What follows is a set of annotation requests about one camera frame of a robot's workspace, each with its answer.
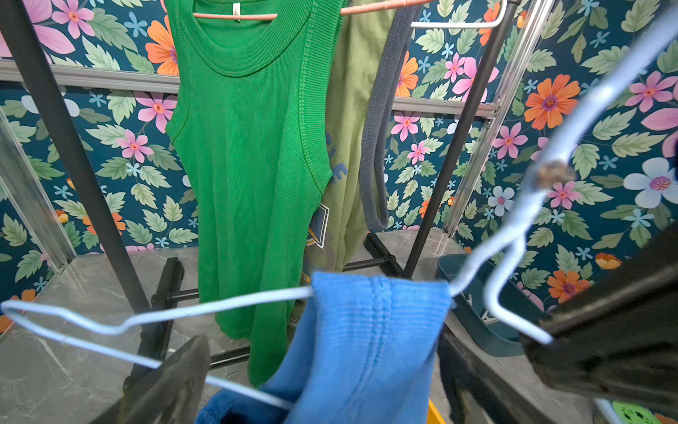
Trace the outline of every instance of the gray fabric strap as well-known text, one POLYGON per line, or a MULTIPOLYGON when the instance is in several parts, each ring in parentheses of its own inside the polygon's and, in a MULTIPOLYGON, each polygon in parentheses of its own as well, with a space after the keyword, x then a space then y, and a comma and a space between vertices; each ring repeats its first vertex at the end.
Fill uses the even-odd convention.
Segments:
POLYGON ((395 13, 365 120, 358 180, 365 221, 367 229, 371 232, 382 231, 388 225, 384 182, 384 155, 388 137, 386 129, 391 120, 395 89, 405 60, 408 39, 412 33, 410 24, 420 9, 419 5, 409 6, 398 9, 395 13), (376 181, 376 195, 373 181, 376 181))

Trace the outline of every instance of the orange flower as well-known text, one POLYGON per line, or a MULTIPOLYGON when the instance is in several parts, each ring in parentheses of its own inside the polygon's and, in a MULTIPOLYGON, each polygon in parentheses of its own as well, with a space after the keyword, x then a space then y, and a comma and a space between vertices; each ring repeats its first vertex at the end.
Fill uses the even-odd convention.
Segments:
POLYGON ((148 28, 148 36, 155 43, 146 43, 148 60, 153 63, 161 63, 158 74, 179 75, 179 66, 176 60, 176 48, 172 38, 172 30, 169 28, 170 20, 165 16, 165 27, 158 21, 151 22, 148 28))
MULTIPOLYGON (((12 296, 9 299, 12 300, 12 301, 18 301, 19 296, 12 296)), ((23 292, 21 292, 21 300, 24 301, 24 302, 33 302, 35 300, 35 289, 31 288, 30 290, 24 290, 23 292)), ((12 322, 14 322, 14 321, 12 321, 8 317, 2 315, 0 317, 0 334, 7 331, 9 326, 12 325, 12 322)))
MULTIPOLYGON (((123 217, 120 216, 120 214, 118 214, 117 212, 114 212, 113 213, 113 220, 115 221, 115 226, 118 228, 119 233, 120 233, 120 231, 125 231, 125 228, 127 228, 127 226, 125 225, 125 223, 120 222, 120 221, 123 220, 123 217)), ((88 216, 83 217, 83 224, 89 225, 87 227, 87 231, 96 235, 96 231, 94 231, 94 226, 92 225, 92 221, 89 219, 88 216)))
POLYGON ((68 222, 68 214, 61 209, 57 209, 54 212, 56 212, 56 218, 59 220, 60 223, 65 224, 68 222))
POLYGON ((579 274, 574 271, 568 271, 565 275, 564 271, 556 271, 553 273, 555 278, 549 277, 547 283, 551 286, 549 293, 551 297, 558 299, 558 303, 565 303, 575 294, 581 293, 590 284, 588 280, 580 280, 579 274))
POLYGON ((622 261, 617 259, 617 257, 613 254, 609 253, 599 253, 595 255, 595 262, 602 269, 616 269, 622 264, 622 261))
MULTIPOLYGON (((497 2, 493 8, 487 9, 487 12, 485 12, 485 15, 483 16, 485 22, 492 22, 493 20, 497 19, 497 16, 499 15, 499 7, 500 4, 497 2)), ((487 41, 490 39, 490 34, 492 34, 492 29, 483 28, 478 32, 482 35, 482 37, 480 37, 480 45, 487 44, 487 41)))
POLYGON ((403 69, 400 71, 398 86, 395 89, 396 96, 410 97, 410 90, 414 90, 417 86, 417 81, 419 81, 419 76, 412 75, 417 71, 417 68, 417 60, 415 58, 410 59, 410 52, 408 51, 405 53, 403 69))
POLYGON ((578 103, 572 97, 579 94, 580 88, 577 81, 568 84, 569 80, 569 75, 560 74, 551 85, 551 78, 546 78, 537 85, 538 93, 530 94, 525 105, 531 109, 525 111, 525 120, 534 121, 535 130, 543 130, 546 123, 555 128, 563 123, 563 114, 572 113, 578 103))

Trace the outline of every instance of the pink flower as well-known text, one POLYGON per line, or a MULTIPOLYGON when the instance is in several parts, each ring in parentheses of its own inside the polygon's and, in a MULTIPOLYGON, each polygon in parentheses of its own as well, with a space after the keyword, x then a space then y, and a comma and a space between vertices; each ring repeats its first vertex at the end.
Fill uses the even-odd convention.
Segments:
POLYGON ((546 196, 553 198, 551 200, 552 208, 557 208, 558 205, 563 204, 565 209, 572 209, 572 201, 582 197, 581 193, 572 191, 574 189, 574 181, 569 181, 564 187, 562 182, 556 182, 553 188, 555 190, 551 190, 546 194, 546 196))
POLYGON ((635 96, 629 98, 625 106, 635 106, 640 103, 640 111, 647 112, 653 105, 654 100, 658 102, 668 102, 673 95, 668 91, 662 91, 676 84, 678 77, 668 77, 662 80, 662 74, 659 71, 654 71, 647 77, 647 84, 633 83, 629 86, 629 91, 636 93, 635 96))
MULTIPOLYGON (((466 101, 466 98, 468 97, 468 90, 471 88, 473 85, 473 80, 475 80, 475 73, 477 72, 477 67, 475 64, 475 59, 474 58, 465 58, 464 60, 464 73, 468 78, 460 79, 457 81, 456 84, 454 84, 454 87, 452 87, 452 92, 455 94, 461 94, 464 93, 464 97, 462 97, 463 101, 466 101)), ((499 70, 497 68, 492 69, 492 74, 490 75, 490 80, 488 82, 493 82, 495 78, 497 78, 497 75, 499 75, 499 70)), ((485 101, 485 98, 487 97, 487 88, 485 88, 485 92, 483 93, 483 98, 480 100, 481 102, 485 101)))
POLYGON ((465 60, 466 58, 459 58, 459 53, 455 53, 452 61, 450 62, 448 60, 447 63, 445 63, 445 68, 447 68, 445 79, 450 78, 451 82, 455 82, 457 80, 457 75, 464 73, 462 65, 464 64, 465 60))
POLYGON ((132 157, 132 155, 134 155, 134 158, 139 163, 144 163, 144 160, 146 160, 144 154, 153 154, 153 150, 150 147, 144 146, 144 144, 148 143, 148 137, 139 136, 135 139, 134 133, 129 130, 125 130, 125 137, 127 138, 118 138, 116 140, 118 144, 120 144, 120 147, 125 147, 125 150, 123 150, 123 157, 132 157))
POLYGON ((395 119, 397 124, 393 126, 391 134, 400 133, 400 141, 405 141, 408 131, 409 134, 416 134, 419 132, 419 127, 414 124, 419 120, 419 118, 421 118, 420 113, 414 113, 413 115, 403 115, 401 112, 396 112, 393 119, 395 119))
POLYGON ((504 138, 497 138, 492 147, 500 147, 499 152, 497 153, 497 159, 501 159, 506 156, 508 152, 509 156, 516 158, 518 157, 518 148, 516 146, 522 146, 527 142, 527 136, 520 135, 521 124, 520 122, 515 124, 509 132, 509 127, 502 126, 499 129, 499 135, 504 138))
POLYGON ((172 113, 174 113, 170 109, 176 107, 176 96, 168 96, 165 100, 163 100, 162 93, 151 93, 151 96, 148 97, 148 94, 144 92, 134 92, 136 101, 148 106, 147 109, 139 111, 138 118, 144 122, 151 122, 155 118, 155 126, 164 134, 167 121, 172 118, 172 113))
MULTIPOLYGON (((49 0, 24 0, 24 5, 33 24, 47 20, 52 16, 52 3, 49 0)), ((58 29, 42 25, 33 25, 33 29, 35 29, 38 40, 51 51, 59 54, 75 51, 73 44, 58 29)), ((11 57, 12 53, 9 51, 2 34, 0 34, 0 58, 11 57)))
MULTIPOLYGON (((641 122, 645 127, 654 131, 665 131, 671 128, 678 127, 678 109, 665 108, 659 109, 656 112, 650 113, 641 122)), ((664 139, 662 145, 662 153, 664 157, 676 156, 676 143, 678 142, 678 131, 664 139)))
POLYGON ((417 161, 421 162, 424 160, 424 155, 429 153, 430 150, 428 147, 424 146, 424 142, 420 141, 419 145, 413 144, 412 145, 412 152, 407 154, 408 159, 412 159, 412 165, 417 163, 417 161))
POLYGON ((52 3, 63 12, 54 12, 52 14, 52 19, 58 24, 65 24, 68 22, 68 33, 71 34, 71 37, 78 38, 80 37, 80 30, 90 37, 94 37, 94 29, 90 26, 86 20, 94 19, 94 12, 85 9, 78 9, 78 0, 68 0, 68 5, 64 0, 52 0, 52 3))

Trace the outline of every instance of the white flower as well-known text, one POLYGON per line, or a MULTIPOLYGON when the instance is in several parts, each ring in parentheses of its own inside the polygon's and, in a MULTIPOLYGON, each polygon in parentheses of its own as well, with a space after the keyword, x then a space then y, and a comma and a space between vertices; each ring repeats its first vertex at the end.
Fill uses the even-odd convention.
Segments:
POLYGON ((494 187, 492 190, 494 196, 487 199, 487 204, 494 208, 496 216, 504 216, 504 210, 511 210, 513 207, 513 200, 509 200, 515 195, 512 188, 502 189, 500 186, 494 187))
MULTIPOLYGON (((59 85, 59 91, 61 92, 61 96, 63 97, 66 94, 66 87, 63 85, 59 85)), ((76 117, 80 115, 80 106, 77 105, 76 102, 72 101, 70 98, 65 98, 64 103, 66 103, 66 109, 68 109, 68 114, 72 117, 76 117)), ((35 102, 33 101, 33 97, 31 96, 22 96, 21 97, 21 104, 24 105, 24 107, 31 113, 38 113, 38 108, 35 106, 35 102)))
POLYGON ((662 196, 671 203, 678 203, 678 184, 675 170, 669 169, 669 161, 653 157, 643 163, 645 174, 629 174, 624 178, 624 188, 642 190, 635 198, 641 208, 656 208, 662 196))

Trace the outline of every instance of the green object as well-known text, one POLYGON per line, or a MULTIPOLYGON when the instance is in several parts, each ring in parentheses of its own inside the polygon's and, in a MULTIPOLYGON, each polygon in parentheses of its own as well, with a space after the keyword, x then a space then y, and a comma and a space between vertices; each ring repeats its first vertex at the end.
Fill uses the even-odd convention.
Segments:
MULTIPOLYGON (((343 0, 242 2, 272 22, 196 19, 232 3, 168 1, 181 75, 167 133, 200 210, 200 301, 299 284, 308 223, 332 176, 325 96, 343 0)), ((248 338, 259 385, 287 351, 293 302, 216 316, 248 338)))

